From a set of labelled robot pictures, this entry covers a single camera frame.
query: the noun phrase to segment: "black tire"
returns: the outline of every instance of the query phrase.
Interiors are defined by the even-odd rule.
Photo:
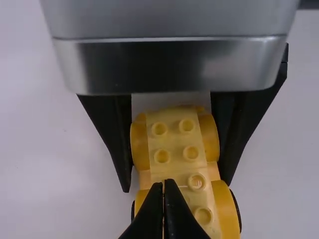
[[[240,233],[241,233],[242,225],[241,225],[241,217],[240,217],[239,207],[238,207],[235,195],[233,194],[233,192],[231,190],[230,190],[230,193],[231,193],[231,196],[233,197],[233,200],[234,200],[234,203],[235,203],[235,207],[236,207],[236,211],[237,211],[237,217],[238,217],[238,222],[239,222],[239,230],[240,230]]]
[[[134,215],[135,215],[135,201],[133,201],[132,208],[131,208],[131,222],[134,219]]]

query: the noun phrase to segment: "reflective metal surface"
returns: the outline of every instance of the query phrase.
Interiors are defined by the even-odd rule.
[[[103,95],[265,89],[274,83],[285,41],[286,36],[54,39],[54,45],[68,88]]]
[[[63,39],[286,35],[299,0],[41,0]]]

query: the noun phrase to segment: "white background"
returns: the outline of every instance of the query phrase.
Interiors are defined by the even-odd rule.
[[[288,80],[234,176],[244,239],[318,237],[318,23],[319,12],[297,13]],[[134,96],[133,115],[178,102],[209,108],[209,94]],[[0,0],[0,238],[117,238],[137,189],[133,172],[122,192],[107,148],[65,89],[38,1]]]

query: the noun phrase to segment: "yellow lego wheel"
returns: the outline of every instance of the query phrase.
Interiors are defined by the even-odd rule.
[[[240,218],[231,191],[222,181],[211,182],[222,231],[222,239],[240,239]]]

